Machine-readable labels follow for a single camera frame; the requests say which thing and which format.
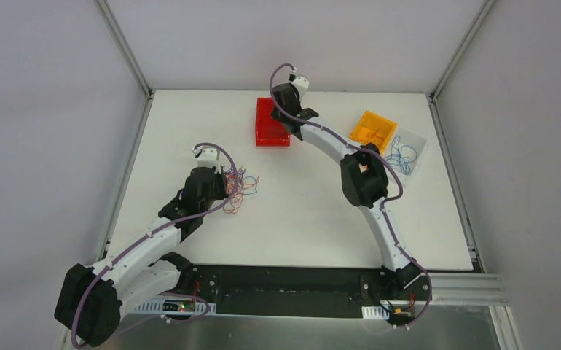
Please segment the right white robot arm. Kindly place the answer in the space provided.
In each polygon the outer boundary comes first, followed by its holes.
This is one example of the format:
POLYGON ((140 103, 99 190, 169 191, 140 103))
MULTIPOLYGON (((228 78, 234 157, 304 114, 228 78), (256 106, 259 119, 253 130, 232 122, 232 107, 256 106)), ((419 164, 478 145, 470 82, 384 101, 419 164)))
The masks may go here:
POLYGON ((289 134, 318 148, 339 165, 342 193, 364 215, 380 250, 385 293, 396 299, 405 298, 413 291, 423 269, 408 252, 391 212, 385 207, 387 202, 403 195, 402 186, 399 185, 397 196, 389 198, 388 176, 392 168, 377 146, 362 145, 339 135, 316 111, 302 107, 303 96, 290 82, 270 88, 274 103, 271 117, 289 134))

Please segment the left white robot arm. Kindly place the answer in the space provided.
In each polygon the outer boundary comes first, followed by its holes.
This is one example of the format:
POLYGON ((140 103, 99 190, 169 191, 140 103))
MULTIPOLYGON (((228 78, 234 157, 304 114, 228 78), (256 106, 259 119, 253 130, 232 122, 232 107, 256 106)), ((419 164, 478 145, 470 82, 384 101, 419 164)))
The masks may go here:
POLYGON ((66 273, 54 317, 71 331, 75 349, 99 346, 122 319, 154 295, 171 289, 185 295, 194 276, 177 246, 193 234, 214 203, 228 199, 227 178, 220 165, 198 166, 176 197, 165 204, 140 238, 113 255, 66 273))

